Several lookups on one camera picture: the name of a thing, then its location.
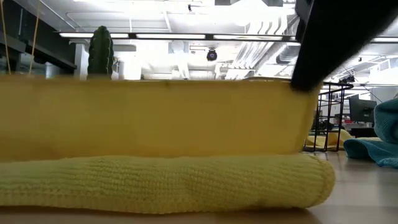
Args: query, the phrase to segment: security camera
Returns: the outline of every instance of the security camera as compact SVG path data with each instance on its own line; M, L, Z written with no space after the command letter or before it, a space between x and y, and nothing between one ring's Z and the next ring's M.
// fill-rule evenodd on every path
M212 62L217 60L217 52L215 49L210 49L207 53L207 61Z

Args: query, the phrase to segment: green cactus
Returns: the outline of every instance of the green cactus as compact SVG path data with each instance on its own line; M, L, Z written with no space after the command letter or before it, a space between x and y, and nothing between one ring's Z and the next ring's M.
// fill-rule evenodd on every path
M113 66L113 41L111 34L105 26L99 27L90 41L90 54L88 58L88 76L112 75Z

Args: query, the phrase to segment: floor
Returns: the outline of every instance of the floor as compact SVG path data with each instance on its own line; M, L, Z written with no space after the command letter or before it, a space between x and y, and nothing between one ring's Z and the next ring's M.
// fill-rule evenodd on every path
M398 223L398 170L380 168L373 162L349 160L344 152L319 153L336 170L331 197L309 210L269 210L222 214L137 216L81 210L7 208L0 210L0 223Z

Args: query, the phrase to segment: teal blanket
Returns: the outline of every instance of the teal blanket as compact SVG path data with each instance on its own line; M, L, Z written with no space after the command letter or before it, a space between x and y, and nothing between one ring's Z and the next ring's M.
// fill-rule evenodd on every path
M381 140L349 139L344 142L347 157L398 169L398 98L377 105L374 122L374 131Z

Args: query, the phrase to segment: computer monitor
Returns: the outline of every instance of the computer monitor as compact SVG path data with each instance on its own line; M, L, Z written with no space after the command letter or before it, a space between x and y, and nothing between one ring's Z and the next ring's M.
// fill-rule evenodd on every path
M373 110L377 102L371 100L349 99L349 116L352 121L374 123Z

